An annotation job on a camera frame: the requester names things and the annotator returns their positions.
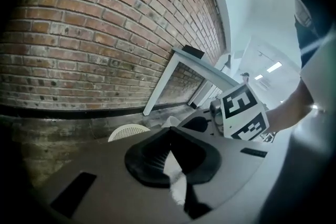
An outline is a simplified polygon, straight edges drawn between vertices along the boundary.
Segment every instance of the concrete floor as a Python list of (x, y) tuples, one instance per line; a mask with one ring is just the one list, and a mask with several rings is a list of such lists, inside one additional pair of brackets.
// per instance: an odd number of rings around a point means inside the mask
[(169, 116), (183, 120), (195, 112), (190, 106), (91, 120), (21, 119), (0, 116), (0, 126), (8, 126), (12, 140), (22, 155), (33, 186), (41, 185), (52, 173), (73, 159), (75, 153), (97, 143), (107, 143), (110, 134), (125, 124), (149, 129), (162, 125)]

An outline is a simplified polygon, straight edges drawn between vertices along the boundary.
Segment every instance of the gray surface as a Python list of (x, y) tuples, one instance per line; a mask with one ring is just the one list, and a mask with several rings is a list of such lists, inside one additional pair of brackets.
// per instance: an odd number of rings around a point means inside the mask
[[(281, 216), (309, 191), (331, 158), (336, 142), (331, 128), (333, 119), (327, 114), (311, 114), (293, 135), (280, 132), (273, 144), (231, 140), (180, 128), (210, 143), (222, 155), (222, 165), (214, 178), (209, 183), (194, 186), (199, 202), (208, 204), (213, 211), (193, 223), (254, 223), (265, 217), (265, 213), (274, 217), (273, 221)], [(50, 177), (41, 194), (50, 203), (80, 171), (85, 171), (96, 174), (97, 180), (79, 205), (74, 220), (116, 224), (190, 222), (183, 208), (174, 203), (168, 189), (141, 185), (124, 166), (127, 149), (154, 133), (98, 145), (80, 154)], [(244, 147), (268, 154), (260, 158), (240, 153)]]

